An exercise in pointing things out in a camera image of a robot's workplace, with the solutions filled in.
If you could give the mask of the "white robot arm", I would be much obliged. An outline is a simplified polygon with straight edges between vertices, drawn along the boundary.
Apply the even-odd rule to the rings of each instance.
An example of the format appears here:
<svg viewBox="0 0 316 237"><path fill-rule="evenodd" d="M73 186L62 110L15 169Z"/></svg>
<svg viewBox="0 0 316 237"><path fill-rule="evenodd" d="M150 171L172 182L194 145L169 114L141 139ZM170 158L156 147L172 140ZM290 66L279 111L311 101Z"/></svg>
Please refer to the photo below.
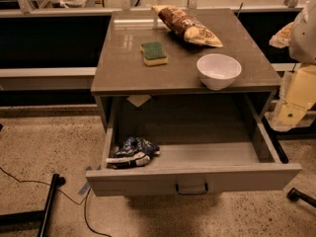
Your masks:
<svg viewBox="0 0 316 237"><path fill-rule="evenodd" d="M273 129L295 128L316 104L316 0L309 0L293 22L269 41L273 47L288 47L289 56L300 63L293 73L286 72L273 111Z"/></svg>

